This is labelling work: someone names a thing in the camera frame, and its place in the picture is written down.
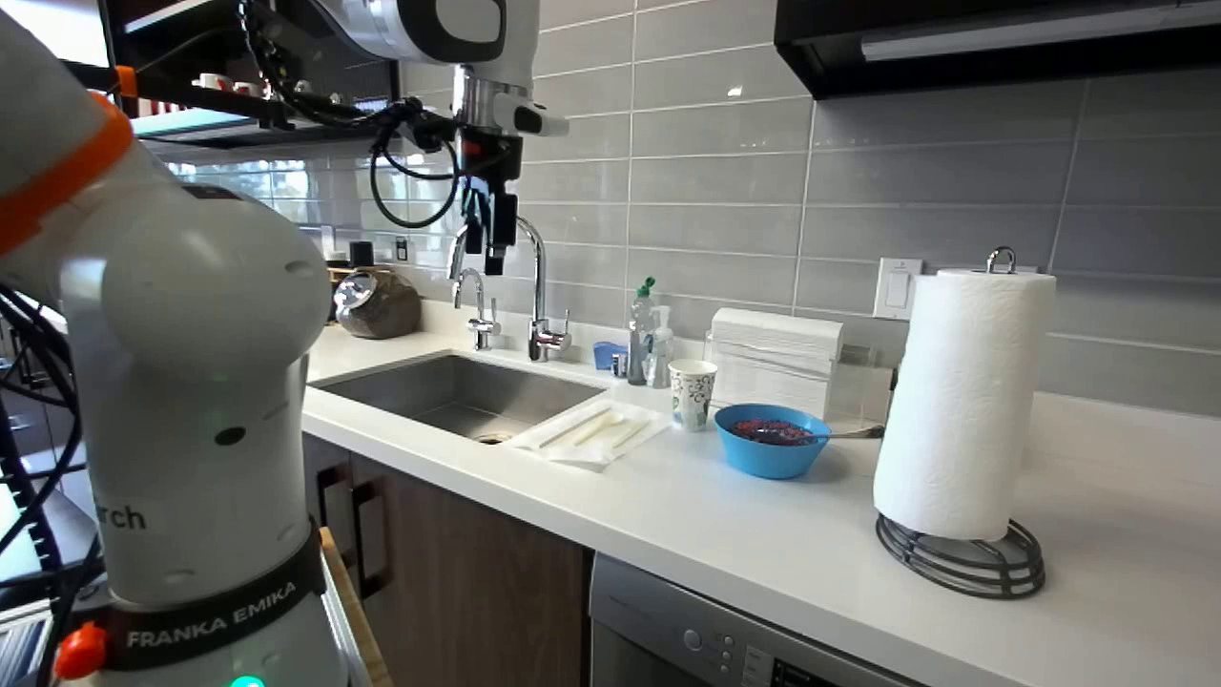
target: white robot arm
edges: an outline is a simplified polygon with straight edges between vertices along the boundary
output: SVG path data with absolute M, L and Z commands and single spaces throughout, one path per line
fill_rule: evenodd
M 539 0 L 311 0 L 346 42 L 390 62 L 444 62 L 467 68 L 459 119 L 423 113 L 414 146 L 462 132 L 470 192 L 462 212 L 470 250 L 502 269 L 515 245 L 521 132 L 563 132 L 570 123 L 535 104 Z
M 390 62 L 467 68 L 462 123 L 484 132 L 561 132 L 535 100 L 539 0 L 311 0 L 346 42 Z
M 510 245 L 539 0 L 317 0 L 380 58 L 470 68 L 462 137 L 487 245 Z M 128 123 L 0 12 L 0 282 L 67 319 L 109 607 L 67 687 L 338 687 L 305 515 L 317 248 L 280 212 L 178 187 Z

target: cabinet door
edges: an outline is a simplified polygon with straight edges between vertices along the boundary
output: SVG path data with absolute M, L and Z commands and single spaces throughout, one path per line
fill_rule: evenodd
M 323 441 L 323 437 L 311 437 L 311 435 L 301 435 L 301 446 L 305 446 L 305 503 L 310 503 L 310 519 L 317 526 L 329 526 L 336 547 L 338 547 L 338 556 L 356 561 L 356 524 L 351 524 L 351 469 L 356 469 L 356 454 L 336 446 L 336 441 Z
M 390 469 L 356 473 L 385 481 L 390 582 L 365 600 L 365 613 L 399 687 L 584 683 L 579 547 Z

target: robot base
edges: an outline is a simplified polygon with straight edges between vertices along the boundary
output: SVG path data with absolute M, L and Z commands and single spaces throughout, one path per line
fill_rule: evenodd
M 259 635 L 200 660 L 152 670 L 100 670 L 61 687 L 346 687 L 322 600 L 305 600 Z

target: kitchen wall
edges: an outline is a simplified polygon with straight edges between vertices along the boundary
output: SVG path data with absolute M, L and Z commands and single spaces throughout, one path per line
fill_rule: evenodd
M 1059 274 L 1040 390 L 1221 412 L 1221 68 L 814 104 L 767 42 L 769 0 L 540 5 L 539 100 L 572 137 L 528 146 L 521 205 L 561 313 L 620 325 L 655 274 L 682 336 L 750 306 L 839 315 L 858 356 L 896 360 L 904 325 L 865 315 L 876 254 L 1015 245 Z M 445 68 L 409 79 L 449 96 Z M 271 156 L 174 171 L 394 238 L 357 147 Z M 411 238 L 426 295 L 445 229 Z M 530 259 L 515 269 L 496 295 L 528 309 Z

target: stainless steel sink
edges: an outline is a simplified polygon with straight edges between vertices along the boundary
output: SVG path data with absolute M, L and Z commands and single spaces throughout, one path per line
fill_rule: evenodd
M 476 437 L 487 446 L 599 394 L 595 384 L 521 372 L 509 366 L 484 366 L 459 356 L 404 364 L 404 366 L 378 366 L 378 369 L 317 380 L 317 390 Z

